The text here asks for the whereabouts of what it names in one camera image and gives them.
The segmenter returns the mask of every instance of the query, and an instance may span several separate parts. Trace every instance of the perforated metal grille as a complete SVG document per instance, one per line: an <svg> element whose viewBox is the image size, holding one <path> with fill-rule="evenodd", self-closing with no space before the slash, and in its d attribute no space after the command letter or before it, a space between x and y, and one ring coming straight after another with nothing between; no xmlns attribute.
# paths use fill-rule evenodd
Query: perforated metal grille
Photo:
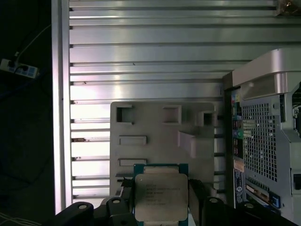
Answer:
<svg viewBox="0 0 301 226"><path fill-rule="evenodd" d="M258 187L261 187L263 190L266 190L266 191L269 192L269 187L268 187L268 186L266 186L266 185L260 183L259 181L255 180L255 179L253 179L253 178L250 178L250 177L247 177L246 179L247 179L248 181L250 181L251 183L257 185Z"/></svg>
<svg viewBox="0 0 301 226"><path fill-rule="evenodd" d="M245 167L277 181L275 117L269 104L243 106Z"/></svg>

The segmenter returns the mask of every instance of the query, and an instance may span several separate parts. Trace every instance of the black cable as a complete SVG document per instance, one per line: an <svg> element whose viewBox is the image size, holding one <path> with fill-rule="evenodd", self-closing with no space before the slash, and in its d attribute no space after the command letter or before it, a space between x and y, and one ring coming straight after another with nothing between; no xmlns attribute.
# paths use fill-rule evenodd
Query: black cable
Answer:
<svg viewBox="0 0 301 226"><path fill-rule="evenodd" d="M38 13L37 13L37 24L35 25L35 27L27 33L27 35L25 35L25 37L22 39L20 45L16 48L16 52L15 55L11 58L11 61L8 63L8 65L10 67L15 67L15 62L19 56L19 53L21 52L22 48L24 47L25 42L28 40L28 38L34 34L40 26L40 14L41 14L41 1L37 0L37 4L38 4Z"/></svg>
<svg viewBox="0 0 301 226"><path fill-rule="evenodd" d="M18 66L15 70L14 70L14 74L18 71L18 69L22 69L23 71L27 71L28 70L28 66L26 65L22 65L22 66Z"/></svg>
<svg viewBox="0 0 301 226"><path fill-rule="evenodd" d="M52 155L49 156L46 161L43 164L42 169L39 171L39 173L37 174L37 176L34 178L34 180L28 182L27 185L25 186L21 186L21 187L14 187L14 188L9 188L9 189L0 189L0 192L13 192L13 191L20 191L23 190L25 188L28 188L29 186L33 185L35 182L37 182L37 180L40 178L40 176L43 174L43 172L46 169L46 166L48 165L49 162L51 162L50 160L52 160Z"/></svg>

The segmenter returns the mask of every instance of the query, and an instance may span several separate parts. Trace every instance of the white cable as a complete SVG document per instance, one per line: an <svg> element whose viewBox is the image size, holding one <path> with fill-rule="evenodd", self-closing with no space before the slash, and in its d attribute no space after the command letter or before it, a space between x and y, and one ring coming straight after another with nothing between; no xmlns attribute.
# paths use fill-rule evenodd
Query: white cable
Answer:
<svg viewBox="0 0 301 226"><path fill-rule="evenodd" d="M23 218L12 218L9 215L6 215L6 214L1 213L1 212L0 212L0 217L3 218L3 219L6 219L7 221L13 221L13 222L15 222L16 224L19 224L19 225L25 225L25 226L40 226L41 225L37 222L27 220L27 219L23 219Z"/></svg>
<svg viewBox="0 0 301 226"><path fill-rule="evenodd" d="M16 59L16 63L18 64L20 56L28 49L29 46L33 44L33 42L45 31L47 28L51 27L51 24L45 27L18 55Z"/></svg>

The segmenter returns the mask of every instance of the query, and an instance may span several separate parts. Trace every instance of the sticker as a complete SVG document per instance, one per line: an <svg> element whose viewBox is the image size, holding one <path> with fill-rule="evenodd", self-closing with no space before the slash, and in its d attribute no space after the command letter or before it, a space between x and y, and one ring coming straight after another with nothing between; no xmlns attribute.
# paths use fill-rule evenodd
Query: sticker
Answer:
<svg viewBox="0 0 301 226"><path fill-rule="evenodd" d="M233 167L237 170L239 170L240 172L244 173L245 172L245 165L243 162L238 161L238 160L234 160L233 161Z"/></svg>
<svg viewBox="0 0 301 226"><path fill-rule="evenodd" d="M233 170L234 176L234 208L239 203L244 201L243 193L243 183L244 183L244 174L237 169Z"/></svg>

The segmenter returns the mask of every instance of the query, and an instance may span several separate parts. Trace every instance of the power strip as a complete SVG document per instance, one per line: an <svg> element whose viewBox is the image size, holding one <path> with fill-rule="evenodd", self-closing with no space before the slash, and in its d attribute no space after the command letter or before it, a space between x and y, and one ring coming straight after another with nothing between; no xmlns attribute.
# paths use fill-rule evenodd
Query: power strip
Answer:
<svg viewBox="0 0 301 226"><path fill-rule="evenodd" d="M38 76L39 69L37 67L33 67L30 65L25 65L25 64L18 64L18 65L15 65L15 67L10 67L8 65L9 62L10 62L10 60L2 59L1 64L0 64L0 70L6 71L6 72L11 72L11 73L18 74L18 75L25 76L25 77L32 78L32 79L34 79ZM16 71L16 68L20 67L20 66L27 66L28 67L27 71L24 71L22 68L18 68L18 70Z"/></svg>

